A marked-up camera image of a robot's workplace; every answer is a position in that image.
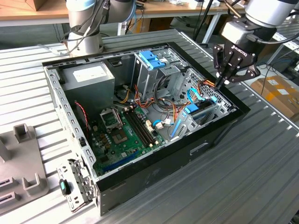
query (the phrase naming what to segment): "white sticker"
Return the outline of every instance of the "white sticker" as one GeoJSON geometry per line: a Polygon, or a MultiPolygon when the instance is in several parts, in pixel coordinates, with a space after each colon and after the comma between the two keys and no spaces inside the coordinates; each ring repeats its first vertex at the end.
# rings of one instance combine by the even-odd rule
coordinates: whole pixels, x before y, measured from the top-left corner
{"type": "Polygon", "coordinates": [[[101,66],[77,70],[73,74],[78,83],[107,75],[101,66]]]}
{"type": "Polygon", "coordinates": [[[281,95],[289,95],[289,93],[285,89],[280,89],[278,92],[281,93],[281,95]]]}
{"type": "Polygon", "coordinates": [[[274,79],[270,79],[270,80],[268,80],[268,82],[269,82],[271,85],[278,85],[278,84],[279,84],[279,83],[276,82],[276,80],[274,80],[274,79]]]}

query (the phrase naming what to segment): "aluminum table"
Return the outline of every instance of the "aluminum table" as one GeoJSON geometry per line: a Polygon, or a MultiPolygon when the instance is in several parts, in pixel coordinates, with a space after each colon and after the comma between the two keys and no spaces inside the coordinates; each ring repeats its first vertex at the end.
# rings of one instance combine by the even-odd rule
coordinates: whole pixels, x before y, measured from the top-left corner
{"type": "MultiPolygon", "coordinates": [[[[176,42],[212,74],[212,58],[176,30],[104,38],[107,50],[176,42]]],[[[61,44],[49,45],[65,52],[61,44]]],[[[251,111],[197,160],[100,217],[93,203],[72,214],[56,167],[70,157],[41,62],[58,59],[38,46],[0,51],[0,131],[35,127],[50,191],[0,217],[0,223],[288,223],[299,209],[299,129],[246,84],[230,85],[251,111]]]]}

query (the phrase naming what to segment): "motherboard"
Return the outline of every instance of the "motherboard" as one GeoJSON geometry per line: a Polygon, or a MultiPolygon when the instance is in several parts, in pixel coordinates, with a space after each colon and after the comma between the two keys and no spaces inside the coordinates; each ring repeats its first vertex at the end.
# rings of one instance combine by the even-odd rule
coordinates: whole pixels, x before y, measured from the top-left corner
{"type": "Polygon", "coordinates": [[[96,156],[93,168],[103,175],[165,144],[140,107],[116,108],[92,121],[91,146],[96,156]]]}

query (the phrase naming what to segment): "desk leg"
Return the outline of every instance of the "desk leg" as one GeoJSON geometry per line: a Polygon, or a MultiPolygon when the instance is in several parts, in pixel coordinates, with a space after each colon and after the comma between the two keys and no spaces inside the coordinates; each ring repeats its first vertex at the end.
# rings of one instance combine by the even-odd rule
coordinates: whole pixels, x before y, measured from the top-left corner
{"type": "Polygon", "coordinates": [[[274,54],[271,56],[271,58],[268,60],[267,64],[270,64],[275,58],[276,56],[280,53],[280,51],[282,50],[282,48],[284,48],[284,45],[281,44],[279,46],[279,48],[277,48],[277,50],[274,52],[274,54]]]}
{"type": "Polygon", "coordinates": [[[117,35],[125,35],[126,34],[126,28],[127,28],[127,22],[119,22],[118,28],[117,28],[117,35]]]}
{"type": "Polygon", "coordinates": [[[218,21],[220,19],[220,16],[221,16],[220,13],[218,13],[218,14],[216,14],[216,15],[213,16],[213,19],[211,20],[210,26],[207,29],[206,35],[205,35],[205,37],[204,37],[204,39],[202,41],[203,43],[208,43],[209,42],[209,40],[211,38],[211,35],[214,32],[214,29],[215,29],[215,27],[216,27],[216,25],[217,25],[217,23],[218,23],[218,21]]]}

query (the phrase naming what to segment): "gray power supply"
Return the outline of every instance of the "gray power supply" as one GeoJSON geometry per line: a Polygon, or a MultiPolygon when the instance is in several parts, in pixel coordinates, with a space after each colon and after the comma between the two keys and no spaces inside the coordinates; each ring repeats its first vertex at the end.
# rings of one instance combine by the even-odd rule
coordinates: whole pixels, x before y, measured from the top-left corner
{"type": "Polygon", "coordinates": [[[112,106],[114,76],[103,62],[64,69],[61,79],[69,102],[80,102],[87,114],[112,106]]]}

